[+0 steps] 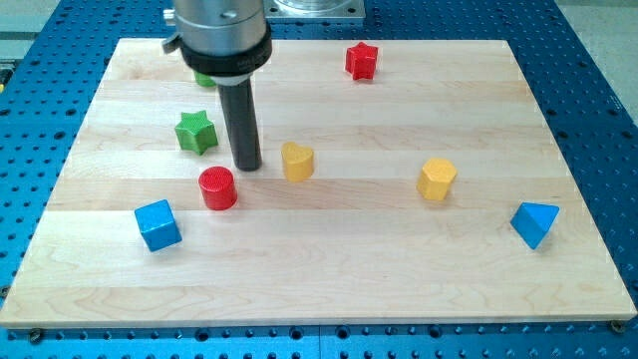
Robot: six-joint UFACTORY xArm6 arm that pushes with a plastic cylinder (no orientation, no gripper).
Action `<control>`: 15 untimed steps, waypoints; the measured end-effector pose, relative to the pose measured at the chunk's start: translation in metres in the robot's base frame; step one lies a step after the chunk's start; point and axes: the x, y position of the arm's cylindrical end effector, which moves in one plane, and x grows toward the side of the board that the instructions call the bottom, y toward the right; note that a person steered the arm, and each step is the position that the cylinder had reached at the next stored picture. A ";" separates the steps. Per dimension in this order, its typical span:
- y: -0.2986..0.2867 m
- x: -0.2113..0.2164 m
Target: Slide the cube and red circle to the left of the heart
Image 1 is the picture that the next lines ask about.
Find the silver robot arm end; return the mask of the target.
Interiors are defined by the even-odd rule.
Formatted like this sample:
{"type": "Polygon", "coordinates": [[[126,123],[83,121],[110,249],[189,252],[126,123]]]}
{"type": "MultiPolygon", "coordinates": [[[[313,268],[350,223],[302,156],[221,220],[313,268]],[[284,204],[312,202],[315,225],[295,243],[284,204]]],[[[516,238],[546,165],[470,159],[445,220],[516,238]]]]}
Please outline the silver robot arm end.
{"type": "Polygon", "coordinates": [[[220,86],[248,80],[272,54],[262,0],[173,0],[163,17],[174,33],[162,50],[179,50],[191,69],[220,86]]]}

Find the green block behind arm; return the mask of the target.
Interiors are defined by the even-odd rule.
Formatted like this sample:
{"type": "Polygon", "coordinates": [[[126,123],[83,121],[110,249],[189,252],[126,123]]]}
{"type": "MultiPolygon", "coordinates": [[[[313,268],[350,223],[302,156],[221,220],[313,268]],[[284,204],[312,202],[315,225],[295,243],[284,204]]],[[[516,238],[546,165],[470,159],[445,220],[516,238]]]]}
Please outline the green block behind arm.
{"type": "Polygon", "coordinates": [[[195,82],[201,87],[214,88],[216,86],[215,81],[208,75],[204,75],[199,72],[194,72],[193,75],[195,82]]]}

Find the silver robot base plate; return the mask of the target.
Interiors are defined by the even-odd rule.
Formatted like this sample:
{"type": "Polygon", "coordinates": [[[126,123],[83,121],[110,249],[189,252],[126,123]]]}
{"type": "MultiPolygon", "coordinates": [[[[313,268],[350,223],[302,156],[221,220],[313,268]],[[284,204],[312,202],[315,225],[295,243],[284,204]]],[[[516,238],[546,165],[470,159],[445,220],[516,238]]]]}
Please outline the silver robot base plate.
{"type": "Polygon", "coordinates": [[[264,0],[263,5],[272,23],[361,22],[366,18],[364,0],[264,0]]]}

